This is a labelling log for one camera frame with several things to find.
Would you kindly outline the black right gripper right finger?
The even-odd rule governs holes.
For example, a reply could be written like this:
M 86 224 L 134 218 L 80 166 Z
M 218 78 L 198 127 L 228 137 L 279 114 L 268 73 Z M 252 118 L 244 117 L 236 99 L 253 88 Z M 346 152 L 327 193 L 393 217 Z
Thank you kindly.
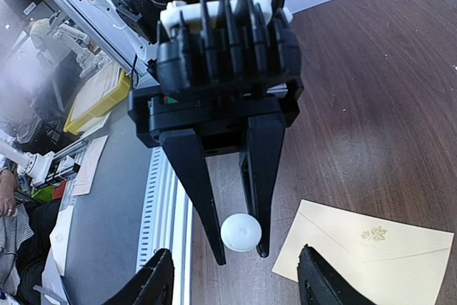
M 308 244 L 299 255 L 297 266 L 301 304 L 367 304 L 368 299 L 355 290 L 317 250 Z

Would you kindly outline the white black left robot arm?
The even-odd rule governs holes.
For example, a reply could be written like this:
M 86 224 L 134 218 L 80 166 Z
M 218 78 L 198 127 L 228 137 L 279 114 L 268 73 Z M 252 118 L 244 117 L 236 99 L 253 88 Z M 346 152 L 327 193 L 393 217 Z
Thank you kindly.
M 93 0 L 148 73 L 129 94 L 138 138 L 161 148 L 226 263 L 206 160 L 238 153 L 248 213 L 270 252 L 271 207 L 285 132 L 303 91 L 285 0 Z

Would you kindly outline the green white glue stick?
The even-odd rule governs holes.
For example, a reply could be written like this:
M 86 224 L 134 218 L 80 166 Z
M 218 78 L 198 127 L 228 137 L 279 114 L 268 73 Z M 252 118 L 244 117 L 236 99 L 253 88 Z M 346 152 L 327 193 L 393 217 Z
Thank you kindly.
M 222 242 L 235 252 L 253 250 L 260 242 L 261 235 L 260 224 L 248 214 L 232 214 L 221 225 Z

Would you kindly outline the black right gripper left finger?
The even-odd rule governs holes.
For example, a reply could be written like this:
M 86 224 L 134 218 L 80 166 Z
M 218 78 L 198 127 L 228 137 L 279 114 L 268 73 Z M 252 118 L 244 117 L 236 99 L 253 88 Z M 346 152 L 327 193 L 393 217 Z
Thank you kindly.
M 173 290 L 174 263 L 171 252 L 168 249 L 159 249 L 106 303 L 171 305 Z

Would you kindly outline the tan paper envelope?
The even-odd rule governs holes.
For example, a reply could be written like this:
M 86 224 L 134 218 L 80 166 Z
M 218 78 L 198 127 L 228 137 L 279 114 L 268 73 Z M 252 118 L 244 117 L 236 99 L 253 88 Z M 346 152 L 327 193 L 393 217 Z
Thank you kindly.
M 309 245 L 376 304 L 434 304 L 452 243 L 450 232 L 303 200 L 272 271 L 297 281 Z

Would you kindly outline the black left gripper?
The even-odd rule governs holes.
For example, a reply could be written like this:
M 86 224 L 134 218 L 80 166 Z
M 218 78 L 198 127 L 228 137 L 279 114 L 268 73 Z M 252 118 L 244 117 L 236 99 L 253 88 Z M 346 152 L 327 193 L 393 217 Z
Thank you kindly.
M 268 257 L 283 139 L 286 126 L 300 113 L 302 92 L 302 80 L 294 80 L 262 99 L 248 95 L 222 105 L 212 101 L 167 104 L 159 86 L 138 87 L 129 93 L 128 115 L 136 125 L 137 137 L 148 148 L 161 146 L 164 150 L 220 266 L 226 264 L 226 256 L 206 154 L 230 154 L 242 147 L 239 167 L 246 206 L 261 227 L 256 250 L 261 258 Z

